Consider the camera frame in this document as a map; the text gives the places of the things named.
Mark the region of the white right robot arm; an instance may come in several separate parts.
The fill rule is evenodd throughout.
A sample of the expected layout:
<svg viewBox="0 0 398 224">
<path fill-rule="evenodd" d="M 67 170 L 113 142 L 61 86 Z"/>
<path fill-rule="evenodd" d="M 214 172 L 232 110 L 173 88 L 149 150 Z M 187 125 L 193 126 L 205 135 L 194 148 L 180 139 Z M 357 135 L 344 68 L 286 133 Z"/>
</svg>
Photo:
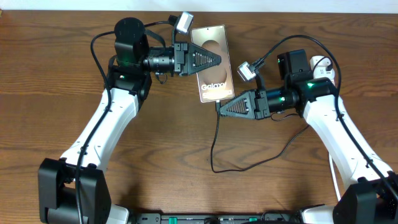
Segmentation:
<svg viewBox="0 0 398 224">
<path fill-rule="evenodd" d="M 277 57 L 284 85 L 242 92 L 218 116 L 265 119 L 295 109 L 320 137 L 337 166 L 345 192 L 335 206 L 313 205 L 290 217 L 296 223 L 397 223 L 397 174 L 370 147 L 345 110 L 329 57 L 307 59 L 304 50 Z"/>
</svg>

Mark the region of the gold Galaxy smartphone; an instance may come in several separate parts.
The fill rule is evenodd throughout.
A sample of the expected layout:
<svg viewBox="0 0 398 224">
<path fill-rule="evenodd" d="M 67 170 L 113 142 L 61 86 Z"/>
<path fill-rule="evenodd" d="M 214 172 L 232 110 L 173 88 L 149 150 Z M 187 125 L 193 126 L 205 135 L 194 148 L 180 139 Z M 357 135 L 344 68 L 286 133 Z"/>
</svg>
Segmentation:
<svg viewBox="0 0 398 224">
<path fill-rule="evenodd" d="M 221 57 L 221 63 L 197 73 L 200 101 L 207 103 L 234 97 L 226 27 L 217 25 L 191 31 L 191 41 Z"/>
</svg>

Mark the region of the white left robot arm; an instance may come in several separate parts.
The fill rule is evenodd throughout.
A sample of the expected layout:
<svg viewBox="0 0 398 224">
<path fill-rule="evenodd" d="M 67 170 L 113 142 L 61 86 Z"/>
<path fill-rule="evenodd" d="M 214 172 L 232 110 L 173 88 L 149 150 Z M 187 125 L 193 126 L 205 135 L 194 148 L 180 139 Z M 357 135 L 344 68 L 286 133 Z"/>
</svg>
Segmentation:
<svg viewBox="0 0 398 224">
<path fill-rule="evenodd" d="M 113 29 L 115 55 L 101 70 L 101 101 L 78 139 L 59 159 L 38 169 L 42 223 L 132 223 L 130 211 L 115 205 L 105 179 L 108 163 L 124 129 L 146 100 L 153 78 L 192 75 L 221 63 L 199 45 L 165 40 L 135 17 Z"/>
</svg>

